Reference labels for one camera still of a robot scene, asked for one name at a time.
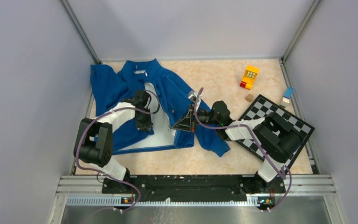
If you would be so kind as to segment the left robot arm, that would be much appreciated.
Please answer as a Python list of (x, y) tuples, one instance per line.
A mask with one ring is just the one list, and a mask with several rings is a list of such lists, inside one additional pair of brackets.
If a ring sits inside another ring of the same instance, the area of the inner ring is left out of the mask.
[(151, 100), (157, 95), (150, 90), (138, 90), (135, 96), (124, 99), (107, 112), (93, 119), (84, 118), (80, 122), (76, 137), (74, 156), (79, 162), (90, 165), (89, 170), (103, 174), (103, 182), (113, 193), (127, 193), (136, 187), (131, 184), (129, 170), (113, 158), (113, 133), (128, 121), (135, 121), (136, 130), (150, 133), (153, 123)]

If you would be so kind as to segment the blue zip jacket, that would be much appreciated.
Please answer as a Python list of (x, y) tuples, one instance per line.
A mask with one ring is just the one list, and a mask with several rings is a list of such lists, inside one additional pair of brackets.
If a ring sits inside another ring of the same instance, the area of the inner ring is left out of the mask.
[(134, 119), (113, 133), (113, 154), (163, 151), (188, 148), (198, 140), (201, 147), (221, 157), (229, 145), (212, 129), (199, 125), (195, 132), (170, 129), (187, 111), (191, 87), (175, 72), (162, 67), (157, 59), (146, 62), (126, 61), (119, 72), (105, 64), (91, 65), (90, 82), (96, 101), (96, 115), (112, 109), (120, 101), (135, 96), (137, 90), (151, 90), (153, 127), (150, 133), (137, 129)]

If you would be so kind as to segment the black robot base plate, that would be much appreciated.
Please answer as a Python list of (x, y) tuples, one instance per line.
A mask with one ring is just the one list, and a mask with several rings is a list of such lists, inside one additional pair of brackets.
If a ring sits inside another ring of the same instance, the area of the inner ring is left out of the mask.
[(248, 194), (284, 193), (283, 180), (270, 183), (254, 175), (131, 175), (127, 184), (103, 182), (104, 194), (141, 195), (142, 202), (240, 202)]

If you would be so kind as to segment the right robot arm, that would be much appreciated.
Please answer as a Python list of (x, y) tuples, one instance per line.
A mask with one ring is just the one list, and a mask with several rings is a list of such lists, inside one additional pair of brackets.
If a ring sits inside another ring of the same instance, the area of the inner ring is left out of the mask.
[(255, 174), (255, 187), (260, 192), (268, 192), (276, 176), (286, 177), (284, 164), (303, 143), (300, 133), (277, 113), (252, 120), (234, 120), (223, 101), (215, 102), (210, 111), (190, 104), (173, 129), (193, 133), (197, 126), (214, 130), (226, 141), (249, 140), (256, 144), (265, 157)]

